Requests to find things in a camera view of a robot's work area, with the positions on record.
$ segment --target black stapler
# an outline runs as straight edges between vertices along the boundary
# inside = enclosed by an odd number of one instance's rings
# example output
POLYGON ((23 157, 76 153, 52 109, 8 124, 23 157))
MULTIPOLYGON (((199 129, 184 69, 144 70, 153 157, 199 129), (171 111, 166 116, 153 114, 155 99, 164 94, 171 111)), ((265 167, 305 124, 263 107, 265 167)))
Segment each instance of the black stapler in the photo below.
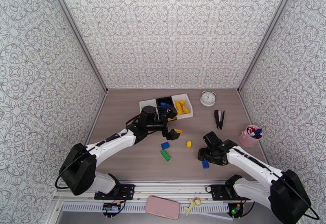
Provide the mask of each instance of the black stapler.
POLYGON ((218 129, 222 129, 223 127, 224 112, 224 110, 217 109, 214 111, 215 123, 218 129))

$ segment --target yellow toy figure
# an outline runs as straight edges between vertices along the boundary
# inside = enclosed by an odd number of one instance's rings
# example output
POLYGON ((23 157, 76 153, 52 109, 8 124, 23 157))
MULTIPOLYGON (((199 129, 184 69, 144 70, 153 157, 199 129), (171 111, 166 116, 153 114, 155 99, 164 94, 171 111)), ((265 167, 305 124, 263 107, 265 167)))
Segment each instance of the yellow toy figure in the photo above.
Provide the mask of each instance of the yellow toy figure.
POLYGON ((201 205, 201 200, 200 198, 197 198, 195 201, 193 201, 191 198, 189 198, 190 206, 189 208, 183 207, 184 210, 186 210, 186 216, 188 216, 191 212, 191 210, 194 208, 195 205, 200 206, 201 205))

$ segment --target clock face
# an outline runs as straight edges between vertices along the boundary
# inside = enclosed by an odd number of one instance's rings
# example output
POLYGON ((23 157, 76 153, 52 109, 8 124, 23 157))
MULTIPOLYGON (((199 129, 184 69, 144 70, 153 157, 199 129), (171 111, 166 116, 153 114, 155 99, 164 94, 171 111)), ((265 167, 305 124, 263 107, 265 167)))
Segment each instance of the clock face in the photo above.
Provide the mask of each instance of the clock face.
POLYGON ((210 92, 205 92, 203 95, 202 95, 202 99, 206 102, 214 102, 215 101, 215 96, 213 93, 210 93, 210 92))

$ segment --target black compartment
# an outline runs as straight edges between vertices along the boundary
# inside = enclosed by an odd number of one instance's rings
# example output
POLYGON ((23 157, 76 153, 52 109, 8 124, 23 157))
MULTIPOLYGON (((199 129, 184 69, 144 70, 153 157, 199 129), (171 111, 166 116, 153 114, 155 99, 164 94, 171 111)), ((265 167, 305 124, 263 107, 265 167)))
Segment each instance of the black compartment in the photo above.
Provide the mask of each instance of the black compartment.
MULTIPOLYGON (((171 106, 174 106, 173 101, 172 101, 172 97, 157 98, 155 100, 156 100, 157 106, 161 106, 161 102, 164 102, 164 103, 170 104, 171 106)), ((158 108, 158 111, 159 111, 159 118, 161 118, 161 113, 164 112, 164 109, 163 108, 158 108)))

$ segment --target patterned wall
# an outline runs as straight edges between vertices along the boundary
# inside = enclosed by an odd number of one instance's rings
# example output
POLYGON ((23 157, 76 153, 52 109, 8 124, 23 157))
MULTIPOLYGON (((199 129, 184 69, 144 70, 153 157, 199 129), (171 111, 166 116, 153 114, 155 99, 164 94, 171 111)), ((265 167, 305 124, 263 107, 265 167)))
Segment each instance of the patterned wall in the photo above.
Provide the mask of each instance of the patterned wall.
POLYGON ((104 91, 54 0, 0 0, 0 223, 41 223, 104 91))
POLYGON ((326 0, 291 0, 241 95, 271 164, 299 175, 326 223, 326 0))
POLYGON ((109 88, 237 87, 280 0, 66 0, 109 88))

